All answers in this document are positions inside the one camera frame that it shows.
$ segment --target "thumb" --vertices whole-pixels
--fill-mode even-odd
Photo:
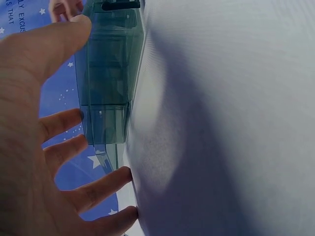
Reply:
[[[92,24],[78,15],[71,22],[13,34],[0,42],[0,64],[24,70],[43,84],[89,38]]]

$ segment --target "blue poster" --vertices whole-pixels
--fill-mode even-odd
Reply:
[[[0,39],[12,33],[25,32],[50,24],[48,0],[1,0],[0,1]],[[40,116],[78,108],[78,91],[75,75],[75,61],[71,57],[42,88]],[[63,142],[83,133],[82,125],[47,141],[44,147]],[[66,163],[56,177],[56,184],[62,190],[70,190],[92,182],[109,173],[102,168],[93,147]],[[116,194],[100,205],[82,214],[85,220],[116,213],[118,202]]]

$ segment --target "dark clip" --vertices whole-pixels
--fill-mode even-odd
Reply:
[[[140,0],[134,0],[134,1],[118,1],[118,2],[108,2],[105,1],[102,4],[102,9],[104,11],[113,11],[113,10],[122,10],[122,9],[134,9],[134,8],[140,8]]]

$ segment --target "finger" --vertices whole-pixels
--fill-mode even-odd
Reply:
[[[79,15],[71,21],[12,34],[3,39],[0,44],[1,66],[22,70],[43,84],[88,40],[92,25],[89,18]]]
[[[69,21],[69,18],[68,18],[66,13],[63,13],[63,17],[64,17],[65,21]]]
[[[71,19],[72,17],[75,17],[78,15],[78,10],[76,7],[76,3],[72,0],[63,0],[63,5],[65,7],[65,12],[68,17],[68,19]]]
[[[83,185],[72,191],[64,191],[64,196],[73,204],[78,213],[95,207],[132,180],[128,167],[121,167],[103,178]]]
[[[92,235],[100,236],[121,236],[138,219],[138,210],[134,206],[110,216],[105,216],[95,221],[89,222]]]
[[[43,143],[61,134],[82,121],[80,109],[59,112],[38,121],[40,141]]]
[[[45,160],[52,177],[55,177],[65,162],[80,154],[87,146],[88,142],[81,134],[63,143],[45,148]]]
[[[77,8],[78,8],[78,10],[79,10],[80,12],[83,11],[84,6],[83,6],[83,3],[82,3],[81,1],[77,3]]]
[[[51,14],[50,14],[50,18],[51,18],[51,21],[52,21],[53,23],[56,23],[56,22],[60,22],[60,21],[61,21],[60,15],[55,14],[55,13],[51,13]]]

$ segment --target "fingernail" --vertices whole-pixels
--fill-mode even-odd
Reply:
[[[83,120],[84,119],[84,113],[81,111],[80,114],[81,114],[81,120]]]
[[[79,22],[79,23],[86,23],[86,24],[91,24],[91,21],[90,21],[90,19],[87,17],[87,16],[85,16],[85,15],[77,15],[77,16],[75,16],[75,17],[72,17],[71,19],[70,19],[70,21],[71,22]]]

